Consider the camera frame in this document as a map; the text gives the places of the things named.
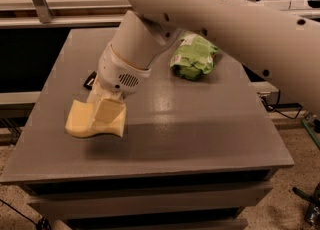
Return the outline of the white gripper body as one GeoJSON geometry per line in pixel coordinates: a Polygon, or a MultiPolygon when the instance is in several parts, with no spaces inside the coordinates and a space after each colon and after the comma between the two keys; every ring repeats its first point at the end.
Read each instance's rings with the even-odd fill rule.
{"type": "Polygon", "coordinates": [[[150,74],[150,69],[141,70],[123,60],[110,43],[98,61],[97,75],[101,87],[109,92],[120,92],[123,97],[136,93],[150,74]]]}

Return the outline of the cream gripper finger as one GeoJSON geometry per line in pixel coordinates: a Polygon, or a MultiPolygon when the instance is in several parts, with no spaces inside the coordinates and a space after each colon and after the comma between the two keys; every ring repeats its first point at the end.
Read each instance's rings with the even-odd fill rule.
{"type": "Polygon", "coordinates": [[[110,92],[101,86],[99,78],[96,77],[86,102],[92,104],[94,107],[99,107],[102,101],[109,97],[110,92]]]}
{"type": "Polygon", "coordinates": [[[116,120],[125,118],[126,105],[117,100],[103,98],[99,101],[94,118],[105,124],[111,124],[116,120]]]}

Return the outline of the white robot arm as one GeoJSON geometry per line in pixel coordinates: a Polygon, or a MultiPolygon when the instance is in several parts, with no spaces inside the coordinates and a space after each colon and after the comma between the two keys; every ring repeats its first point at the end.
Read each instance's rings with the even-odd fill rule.
{"type": "Polygon", "coordinates": [[[129,95],[182,30],[206,38],[307,110],[320,115],[320,23],[247,0],[129,0],[107,45],[98,83],[129,95]]]}

